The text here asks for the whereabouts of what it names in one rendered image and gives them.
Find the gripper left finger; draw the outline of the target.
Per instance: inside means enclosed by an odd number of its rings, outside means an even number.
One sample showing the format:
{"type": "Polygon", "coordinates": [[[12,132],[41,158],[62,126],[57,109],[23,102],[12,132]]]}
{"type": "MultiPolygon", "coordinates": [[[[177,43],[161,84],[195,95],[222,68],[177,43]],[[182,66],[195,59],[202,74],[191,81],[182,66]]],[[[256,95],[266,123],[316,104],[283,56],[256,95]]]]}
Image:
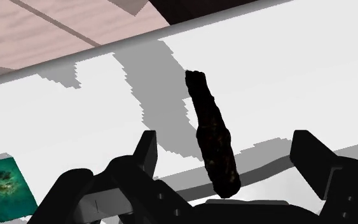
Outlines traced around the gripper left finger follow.
{"type": "Polygon", "coordinates": [[[154,180],[156,132],[146,130],[133,155],[116,157],[104,171],[61,174],[28,224],[195,224],[193,207],[162,180],[154,180]]]}

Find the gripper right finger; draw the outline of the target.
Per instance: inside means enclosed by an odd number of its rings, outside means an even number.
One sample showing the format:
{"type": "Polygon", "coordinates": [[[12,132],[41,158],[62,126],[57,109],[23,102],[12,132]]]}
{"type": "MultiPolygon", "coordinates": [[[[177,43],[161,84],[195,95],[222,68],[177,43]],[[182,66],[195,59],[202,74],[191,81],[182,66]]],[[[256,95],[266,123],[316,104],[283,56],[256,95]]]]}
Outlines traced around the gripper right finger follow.
{"type": "Polygon", "coordinates": [[[325,202],[325,224],[358,224],[358,159],[338,156],[307,130],[294,131],[289,158],[325,202]]]}

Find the black bottle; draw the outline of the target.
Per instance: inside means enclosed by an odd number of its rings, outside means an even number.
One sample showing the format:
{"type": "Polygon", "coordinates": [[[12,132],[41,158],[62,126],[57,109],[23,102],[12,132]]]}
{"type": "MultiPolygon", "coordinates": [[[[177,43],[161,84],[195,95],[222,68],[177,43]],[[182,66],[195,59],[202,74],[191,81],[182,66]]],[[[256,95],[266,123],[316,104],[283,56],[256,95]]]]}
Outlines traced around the black bottle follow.
{"type": "Polygon", "coordinates": [[[205,73],[187,70],[185,83],[198,119],[196,140],[208,177],[217,195],[230,198],[241,187],[230,131],[208,88],[205,73]]]}

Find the green patterned robot stand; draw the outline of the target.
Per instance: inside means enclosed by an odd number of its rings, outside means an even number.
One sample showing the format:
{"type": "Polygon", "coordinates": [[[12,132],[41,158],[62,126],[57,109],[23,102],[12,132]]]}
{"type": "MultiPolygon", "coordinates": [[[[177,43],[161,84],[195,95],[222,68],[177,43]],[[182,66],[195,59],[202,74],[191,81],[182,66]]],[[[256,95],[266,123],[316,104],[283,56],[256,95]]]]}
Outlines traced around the green patterned robot stand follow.
{"type": "Polygon", "coordinates": [[[0,159],[0,223],[32,215],[37,208],[15,159],[0,159]]]}

